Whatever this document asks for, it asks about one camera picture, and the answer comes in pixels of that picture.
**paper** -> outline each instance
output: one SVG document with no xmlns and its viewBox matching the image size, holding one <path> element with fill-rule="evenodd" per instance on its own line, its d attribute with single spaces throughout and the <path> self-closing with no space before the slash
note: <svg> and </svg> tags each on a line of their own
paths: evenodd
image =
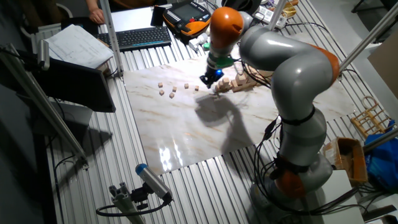
<svg viewBox="0 0 398 224">
<path fill-rule="evenodd" d="M 89 68 L 98 68 L 113 56 L 111 49 L 80 26 L 70 25 L 45 41 L 50 57 Z"/>
<path fill-rule="evenodd" d="M 152 20 L 150 7 L 112 13 L 115 32 L 148 28 Z"/>
</svg>

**black keyboard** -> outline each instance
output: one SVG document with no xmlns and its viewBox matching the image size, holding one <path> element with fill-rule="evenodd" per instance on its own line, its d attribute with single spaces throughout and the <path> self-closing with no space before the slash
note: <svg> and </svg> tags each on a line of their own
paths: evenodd
<svg viewBox="0 0 398 224">
<path fill-rule="evenodd" d="M 99 40 L 111 46 L 108 34 L 94 35 Z M 172 40 L 167 27 L 150 27 L 136 30 L 127 30 L 116 33 L 120 51 L 147 49 L 170 45 Z"/>
</svg>

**robotic arm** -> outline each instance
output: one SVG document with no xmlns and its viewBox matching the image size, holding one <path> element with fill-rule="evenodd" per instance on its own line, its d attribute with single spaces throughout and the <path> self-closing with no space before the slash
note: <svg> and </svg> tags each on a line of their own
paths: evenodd
<svg viewBox="0 0 398 224">
<path fill-rule="evenodd" d="M 250 27 L 252 20 L 245 12 L 228 7 L 213 13 L 208 67 L 201 79 L 209 88 L 221 78 L 217 71 L 232 65 L 227 58 L 239 39 L 243 62 L 259 70 L 274 71 L 271 90 L 282 118 L 283 139 L 272 179 L 264 185 L 273 199 L 289 202 L 319 189 L 333 171 L 318 153 L 326 138 L 326 121 L 313 100 L 338 77 L 338 59 L 326 50 L 265 27 Z M 253 187 L 252 196 L 262 196 L 255 190 L 257 186 Z"/>
</svg>

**desk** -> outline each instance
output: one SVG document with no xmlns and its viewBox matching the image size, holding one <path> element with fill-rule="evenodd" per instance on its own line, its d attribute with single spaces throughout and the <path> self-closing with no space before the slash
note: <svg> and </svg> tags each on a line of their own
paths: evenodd
<svg viewBox="0 0 398 224">
<path fill-rule="evenodd" d="M 297 15 L 289 20 L 291 23 L 316 22 L 325 26 L 309 0 L 300 1 L 296 9 Z M 60 26 L 41 27 L 39 31 L 32 38 L 34 47 L 39 39 L 59 32 Z M 326 32 L 317 27 L 287 27 L 282 34 L 302 32 L 310 35 L 316 45 L 334 53 L 340 60 L 344 59 L 345 52 Z M 172 38 L 170 47 L 124 52 L 121 56 L 125 70 L 137 70 L 197 58 L 205 56 L 205 53 L 200 50 L 196 54 Z M 111 68 L 115 69 L 113 59 Z M 362 97 L 373 95 L 368 85 L 359 75 L 351 72 L 344 72 L 341 83 L 356 107 L 362 111 Z M 109 78 L 108 85 L 116 112 L 93 113 L 90 130 L 83 141 L 90 168 L 83 170 L 77 167 L 75 170 L 73 164 L 67 162 L 60 165 L 57 171 L 65 223 L 127 223 L 125 218 L 99 217 L 95 214 L 95 208 L 111 204 L 111 195 L 108 192 L 110 185 L 118 185 L 123 181 L 130 190 L 142 185 L 134 169 L 137 164 L 146 162 L 146 158 L 126 89 L 120 78 Z M 328 122 L 326 142 L 337 136 L 363 141 L 349 121 L 358 114 L 355 112 Z M 59 149 L 59 153 L 55 155 L 56 163 L 70 155 L 70 151 L 66 147 L 60 147 L 58 141 L 54 148 Z M 158 212 L 144 215 L 147 223 L 267 223 L 263 212 L 254 212 L 255 208 L 249 198 L 248 189 L 254 178 L 251 165 L 253 152 L 252 147 L 246 147 L 161 175 L 160 178 L 174 194 L 174 202 Z M 264 155 L 268 158 L 276 156 L 276 149 L 271 142 L 266 143 Z M 159 203 L 156 196 L 149 197 L 150 208 L 159 206 Z M 61 223 L 58 207 L 57 217 Z"/>
</svg>

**marble board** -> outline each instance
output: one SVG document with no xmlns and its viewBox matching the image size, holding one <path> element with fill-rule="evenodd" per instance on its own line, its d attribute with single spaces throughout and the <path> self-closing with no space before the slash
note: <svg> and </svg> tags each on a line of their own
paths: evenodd
<svg viewBox="0 0 398 224">
<path fill-rule="evenodd" d="M 236 69 L 224 69 L 224 76 L 234 79 Z M 148 166 L 157 175 L 258 143 L 266 126 L 278 114 L 270 89 L 255 86 L 217 95 L 199 79 L 205 70 L 206 57 L 199 57 L 124 72 Z M 158 87 L 159 82 L 163 83 L 162 88 Z M 174 86 L 177 91 L 171 99 Z M 338 81 L 318 95 L 314 105 L 326 120 L 355 109 Z"/>
</svg>

